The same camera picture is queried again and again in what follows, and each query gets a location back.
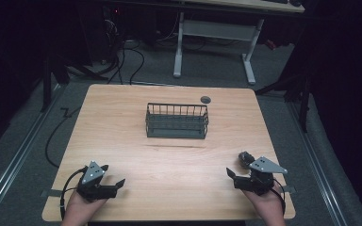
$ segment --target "black cable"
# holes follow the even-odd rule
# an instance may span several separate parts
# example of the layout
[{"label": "black cable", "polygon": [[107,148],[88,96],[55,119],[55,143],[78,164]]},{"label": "black cable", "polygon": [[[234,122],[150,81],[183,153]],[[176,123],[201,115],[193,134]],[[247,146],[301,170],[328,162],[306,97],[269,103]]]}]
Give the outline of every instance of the black cable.
[{"label": "black cable", "polygon": [[185,44],[183,44],[183,48],[186,49],[186,50],[191,50],[191,51],[198,51],[198,50],[201,50],[202,48],[204,48],[206,46],[206,38],[205,37],[195,37],[195,38],[192,38],[192,39],[189,39],[189,40],[202,40],[203,43],[201,46],[197,47],[197,48],[188,48],[185,46]]},{"label": "black cable", "polygon": [[137,49],[138,47],[140,47],[140,40],[126,40],[126,41],[124,42],[123,47],[125,46],[125,44],[126,44],[127,42],[134,42],[134,41],[137,42],[137,45],[135,45],[135,46],[133,46],[133,47],[127,47],[127,49]]},{"label": "black cable", "polygon": [[164,40],[170,40],[170,39],[173,39],[173,38],[175,38],[175,37],[178,37],[178,35],[173,35],[173,33],[174,33],[175,29],[177,28],[179,16],[180,16],[180,13],[178,12],[177,15],[176,15],[176,17],[175,17],[174,26],[173,26],[172,31],[171,31],[171,32],[169,33],[169,35],[167,35],[165,38],[160,39],[160,40],[156,40],[156,43],[157,43],[157,44],[159,44],[159,45],[161,45],[161,46],[173,46],[173,45],[163,45],[163,44],[161,44],[160,42],[161,42],[161,41],[164,41]]},{"label": "black cable", "polygon": [[74,172],[69,179],[67,179],[66,184],[63,187],[63,190],[61,191],[61,196],[60,196],[60,214],[61,214],[61,219],[64,219],[64,215],[66,214],[66,208],[64,206],[64,194],[66,193],[66,191],[71,190],[71,189],[67,189],[67,186],[69,185],[70,181],[73,179],[73,177],[75,177],[78,173],[81,172],[86,172],[88,169],[87,166],[85,166],[83,169],[79,169],[76,172]]},{"label": "black cable", "polygon": [[58,164],[54,163],[48,154],[48,148],[49,148],[49,143],[51,142],[52,137],[54,136],[54,134],[56,133],[56,131],[58,130],[58,128],[60,127],[61,124],[63,124],[67,119],[71,118],[72,115],[77,112],[79,109],[81,109],[81,106],[78,107],[76,110],[74,110],[70,115],[67,115],[67,110],[68,108],[62,108],[62,109],[66,109],[65,115],[64,115],[64,119],[57,125],[57,127],[54,129],[54,131],[51,133],[51,135],[49,136],[48,140],[46,141],[45,144],[45,157],[46,160],[54,167],[58,168]]},{"label": "black cable", "polygon": [[282,193],[283,193],[283,195],[284,195],[284,198],[281,197],[280,193],[278,193],[278,191],[274,190],[273,188],[270,188],[270,191],[271,191],[272,193],[274,193],[274,194],[278,197],[278,199],[281,201],[282,214],[284,215],[284,214],[285,214],[285,210],[286,210],[285,190],[284,190],[284,188],[281,186],[281,184],[280,184],[277,180],[274,179],[274,181],[275,181],[278,185],[280,185],[280,187],[281,187],[281,189],[282,189]]},{"label": "black cable", "polygon": [[[164,47],[173,47],[173,46],[177,45],[177,40],[171,42],[172,39],[174,39],[174,38],[177,38],[177,36],[169,37],[166,40],[157,40],[156,44],[164,46]],[[163,44],[162,42],[164,42],[164,41],[171,42],[171,44]]]},{"label": "black cable", "polygon": [[122,74],[120,73],[120,69],[123,67],[124,64],[124,60],[125,60],[125,53],[124,53],[124,48],[123,49],[123,59],[122,59],[122,64],[119,66],[119,64],[117,65],[117,71],[111,75],[111,77],[107,80],[107,84],[109,84],[111,82],[111,80],[113,80],[114,76],[116,76],[116,74],[119,74],[119,79],[120,79],[120,84],[123,84],[123,79],[122,79]]},{"label": "black cable", "polygon": [[208,43],[212,43],[212,44],[216,44],[216,45],[221,45],[221,46],[229,46],[229,45],[234,45],[234,44],[238,44],[240,42],[242,42],[242,40],[228,40],[227,43],[221,43],[218,41],[214,41],[213,39],[207,39]]},{"label": "black cable", "polygon": [[74,190],[74,189],[77,189],[77,187],[72,187],[72,188],[66,189],[66,192],[68,192],[69,190]]},{"label": "black cable", "polygon": [[143,56],[143,54],[141,52],[139,52],[137,50],[134,50],[134,49],[124,49],[124,50],[129,50],[129,51],[136,52],[137,54],[139,54],[142,57],[142,62],[140,64],[140,66],[137,68],[137,70],[133,74],[131,74],[130,85],[132,85],[132,79],[134,78],[134,75],[140,70],[140,68],[142,68],[143,63],[145,62],[145,57]]}]

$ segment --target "wooden table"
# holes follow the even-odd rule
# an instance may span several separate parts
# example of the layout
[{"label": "wooden table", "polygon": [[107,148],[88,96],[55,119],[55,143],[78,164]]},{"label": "wooden table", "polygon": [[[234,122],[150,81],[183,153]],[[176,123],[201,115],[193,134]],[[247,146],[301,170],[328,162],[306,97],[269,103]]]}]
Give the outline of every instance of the wooden table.
[{"label": "wooden table", "polygon": [[[205,139],[146,136],[148,103],[201,105],[202,96],[211,99]],[[100,166],[109,165],[102,185],[126,181],[94,220],[257,218],[252,204],[226,174],[229,168],[246,176],[238,162],[243,151],[278,163],[250,89],[92,85],[52,188],[61,190],[73,172],[95,160]],[[281,174],[275,177],[285,184]],[[286,202],[285,218],[293,218],[289,194]],[[61,221],[58,206],[59,198],[49,197],[43,219]]]}]

